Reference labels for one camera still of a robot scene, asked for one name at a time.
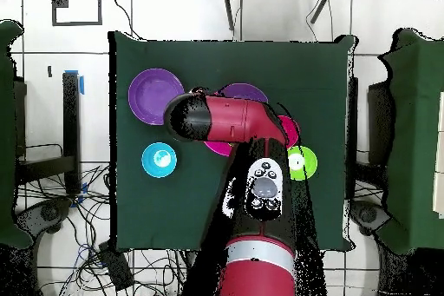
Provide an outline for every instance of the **lime green plate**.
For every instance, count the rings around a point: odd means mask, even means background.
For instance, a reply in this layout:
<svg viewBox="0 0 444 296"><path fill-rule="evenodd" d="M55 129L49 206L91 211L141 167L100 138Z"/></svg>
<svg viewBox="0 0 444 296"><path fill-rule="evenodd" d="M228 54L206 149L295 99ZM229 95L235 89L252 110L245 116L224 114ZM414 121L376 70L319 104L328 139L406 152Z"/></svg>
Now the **lime green plate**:
<svg viewBox="0 0 444 296"><path fill-rule="evenodd" d="M305 173L307 174L307 179L309 179L316 172L317 158L311 149L294 146L288 150L288 164L292 180L305 180Z"/></svg>

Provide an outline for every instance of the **wire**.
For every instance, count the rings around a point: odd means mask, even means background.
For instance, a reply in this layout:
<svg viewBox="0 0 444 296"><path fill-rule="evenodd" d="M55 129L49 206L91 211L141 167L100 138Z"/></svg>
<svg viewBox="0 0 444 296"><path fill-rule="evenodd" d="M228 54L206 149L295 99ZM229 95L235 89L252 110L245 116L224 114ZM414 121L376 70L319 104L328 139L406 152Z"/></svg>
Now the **wire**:
<svg viewBox="0 0 444 296"><path fill-rule="evenodd" d="M26 148L37 148L37 147L49 147L49 146L57 146L60 149L60 155L63 156L63 149L60 144L50 143L50 144L38 144L35 146L26 146Z"/></svg>
<svg viewBox="0 0 444 296"><path fill-rule="evenodd" d="M330 12L331 41L334 42L335 41L335 37L333 36L333 16L331 15L330 0L327 0L327 2L329 3L329 12Z"/></svg>
<svg viewBox="0 0 444 296"><path fill-rule="evenodd" d="M88 250L87 248L83 248L83 250L80 250L80 248L82 247L82 245L79 246L79 251L77 254L77 258L75 259L75 263L73 265L73 268L76 268L77 266L77 261L79 260L79 258L81 257L82 252L84 252L85 250ZM60 292L58 294L58 296L63 296L65 291L66 291L66 286L68 285L68 283L71 282L72 277L74 276L75 273L75 269L73 269L73 272L68 276L68 278L66 279L64 285L62 286L62 288L60 289Z"/></svg>
<svg viewBox="0 0 444 296"><path fill-rule="evenodd" d="M232 26L232 41L234 40L234 30L236 29L236 22L238 21L239 10L240 10L240 6L238 7L238 10L236 11L236 15L234 16L234 24Z"/></svg>
<svg viewBox="0 0 444 296"><path fill-rule="evenodd" d="M158 296L157 293L160 293L160 296L167 296L165 293L163 293L159 288L155 287L158 286L159 284L155 283L155 284L144 284L142 282L139 281L135 281L135 283L138 285L137 288L135 288L134 290L134 294L133 296L135 296L135 294L137 293L137 291L141 288L141 287L145 287L149 290L154 291L154 296Z"/></svg>
<svg viewBox="0 0 444 296"><path fill-rule="evenodd" d="M129 29L131 29L131 31L132 31L132 32L133 32L133 33L134 33L139 39L146 41L146 39L144 39L144 38L142 38L141 36L139 36L139 35L135 32L135 30L133 29L133 26L131 25L131 19L129 18L129 14L127 13L127 11L126 11L125 9L123 9L123 7L120 6L120 5L117 3L117 0L114 0L114 2L115 2L115 4L116 4L116 6L119 7L119 8L121 8L121 9L123 10L123 12L125 13L125 15L127 16L128 23L129 23Z"/></svg>
<svg viewBox="0 0 444 296"><path fill-rule="evenodd" d="M374 193L370 193L370 194L355 195L355 198L362 198L364 196L374 195L377 199L381 200L381 198L379 196L377 196L377 194L382 194L382 193L383 193L383 190L380 190L380 191L377 191L377 192L374 192Z"/></svg>
<svg viewBox="0 0 444 296"><path fill-rule="evenodd" d="M81 243L79 242L79 240L77 239L77 228L75 227L74 222L73 222L69 217L67 217L66 219L69 221L69 223L71 224L71 226L74 228L74 238L75 238L75 242L77 243L77 245L78 245L79 247L81 247L82 244L81 244Z"/></svg>
<svg viewBox="0 0 444 296"><path fill-rule="evenodd" d="M305 22L307 23L307 25L309 26L309 28L310 28L310 30L311 30L311 33L313 33L313 36L315 37L315 41L317 42L317 38L316 38L316 34L315 34L315 32L313 31L313 29L311 28L311 26L309 25L309 21L308 21L308 18L309 18L309 16L311 15L311 13L315 10L315 8L317 7L317 4L319 3L319 1L320 0L317 0L317 2L316 2L316 4L315 4L315 6L313 7L313 9L311 9L311 11L308 13L308 15L305 17Z"/></svg>
<svg viewBox="0 0 444 296"><path fill-rule="evenodd" d="M182 258L182 260L183 260L184 263L185 263L186 269L190 269L191 266L190 266L190 264L188 263L188 259L187 259L186 255L185 255L182 251L180 251L179 253L180 253L180 258Z"/></svg>

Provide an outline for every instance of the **floor tile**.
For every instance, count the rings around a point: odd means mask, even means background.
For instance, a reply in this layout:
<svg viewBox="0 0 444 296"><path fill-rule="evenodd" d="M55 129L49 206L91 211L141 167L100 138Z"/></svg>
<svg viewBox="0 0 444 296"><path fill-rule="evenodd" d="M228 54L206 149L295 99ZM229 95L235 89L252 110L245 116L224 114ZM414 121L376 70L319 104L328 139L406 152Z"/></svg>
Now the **floor tile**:
<svg viewBox="0 0 444 296"><path fill-rule="evenodd" d="M22 0L0 0L0 21L15 20L22 22ZM18 37L10 46L11 52L22 52L22 37Z"/></svg>
<svg viewBox="0 0 444 296"><path fill-rule="evenodd" d="M349 221L349 237L356 247L347 252L347 268L378 269L379 253L375 240L363 236L358 225L352 220Z"/></svg>
<svg viewBox="0 0 444 296"><path fill-rule="evenodd" d="M43 296L58 296L64 282L72 273L72 269L37 268L38 285Z"/></svg>
<svg viewBox="0 0 444 296"><path fill-rule="evenodd" d="M332 28L335 39L349 34L350 0L330 0L331 16L329 5L325 4L315 24L311 24L310 19L316 10L313 7L317 2L318 0L244 0L243 39L315 42L310 27L319 42L332 41Z"/></svg>
<svg viewBox="0 0 444 296"><path fill-rule="evenodd" d="M387 80L385 65L376 57L356 56L353 75L358 79L357 149L369 150L369 85Z"/></svg>
<svg viewBox="0 0 444 296"><path fill-rule="evenodd" d="M182 282L184 281L185 275L185 271L182 271L180 275ZM136 269L134 270L134 279L137 281L134 286L134 296L153 296L155 293L161 296L177 296L178 290L179 293L181 293L182 286L179 284L178 288L177 277L173 275L171 270Z"/></svg>
<svg viewBox="0 0 444 296"><path fill-rule="evenodd" d="M345 275L345 296L375 296L378 271L350 271Z"/></svg>
<svg viewBox="0 0 444 296"><path fill-rule="evenodd" d="M323 271L325 274L325 284L327 286L343 286L344 270Z"/></svg>
<svg viewBox="0 0 444 296"><path fill-rule="evenodd" d="M69 0L68 8L56 9L57 22L92 18L96 1ZM117 3L131 15L131 0ZM108 52L109 30L130 31L127 16L114 0L101 0L102 25L54 27L51 0L23 0L23 7L25 52Z"/></svg>
<svg viewBox="0 0 444 296"><path fill-rule="evenodd" d="M343 286L327 286L327 296L343 296Z"/></svg>
<svg viewBox="0 0 444 296"><path fill-rule="evenodd" d="M353 0L352 34L359 38L356 53L388 52L399 28L444 36L444 0Z"/></svg>
<svg viewBox="0 0 444 296"><path fill-rule="evenodd" d="M343 268L343 252L327 250L323 256L323 269Z"/></svg>
<svg viewBox="0 0 444 296"><path fill-rule="evenodd" d="M27 145L62 145L62 74L78 70L84 80L84 94L79 94L81 160L109 161L108 69L108 55L26 54Z"/></svg>
<svg viewBox="0 0 444 296"><path fill-rule="evenodd" d="M232 39L224 0L133 0L133 6L134 31L148 40Z"/></svg>

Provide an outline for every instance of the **green tablecloth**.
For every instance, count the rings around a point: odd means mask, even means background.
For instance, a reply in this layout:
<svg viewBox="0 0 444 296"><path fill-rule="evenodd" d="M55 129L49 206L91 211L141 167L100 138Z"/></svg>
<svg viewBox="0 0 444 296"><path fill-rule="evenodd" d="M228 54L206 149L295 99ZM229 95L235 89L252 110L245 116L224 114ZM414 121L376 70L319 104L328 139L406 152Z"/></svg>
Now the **green tablecloth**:
<svg viewBox="0 0 444 296"><path fill-rule="evenodd" d="M181 142L163 126L139 121L128 106L131 81L143 70L174 73L185 91L217 90L232 82L262 89L280 114L281 102L301 128L303 145L317 155L309 179L321 249L349 250L343 239L345 116L348 53L353 36L337 43L142 42L114 33L117 84L117 245L120 248L199 249L226 158L203 142ZM177 167L167 178L147 175L144 149L163 141ZM305 189L293 181L293 189Z"/></svg>
<svg viewBox="0 0 444 296"><path fill-rule="evenodd" d="M378 235L395 253L417 247L444 249L444 220L433 211L444 42L412 30L395 35L387 62L395 101L395 138L388 158L387 208L394 219Z"/></svg>

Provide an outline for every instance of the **table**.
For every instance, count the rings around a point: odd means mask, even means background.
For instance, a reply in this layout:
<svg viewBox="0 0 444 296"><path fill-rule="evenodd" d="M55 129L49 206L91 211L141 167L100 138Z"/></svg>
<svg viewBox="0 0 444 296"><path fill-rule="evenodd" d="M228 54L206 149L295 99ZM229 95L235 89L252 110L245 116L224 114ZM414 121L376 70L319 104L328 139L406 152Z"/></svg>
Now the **table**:
<svg viewBox="0 0 444 296"><path fill-rule="evenodd" d="M133 115L127 101L131 81L145 69L163 68L180 79L185 91L248 82L284 115L281 102L301 128L303 145L317 155L309 186L319 246L350 250L343 238L343 203L353 36L336 43L142 42L116 31L109 40L116 67L116 93L110 91L116 110L110 112L117 125L110 139L117 148L118 248L199 249L226 163L203 142L176 141L163 126L146 125ZM178 157L174 172L163 179L147 175L140 163L144 149L157 141L172 146ZM305 189L304 181L293 181L292 189Z"/></svg>

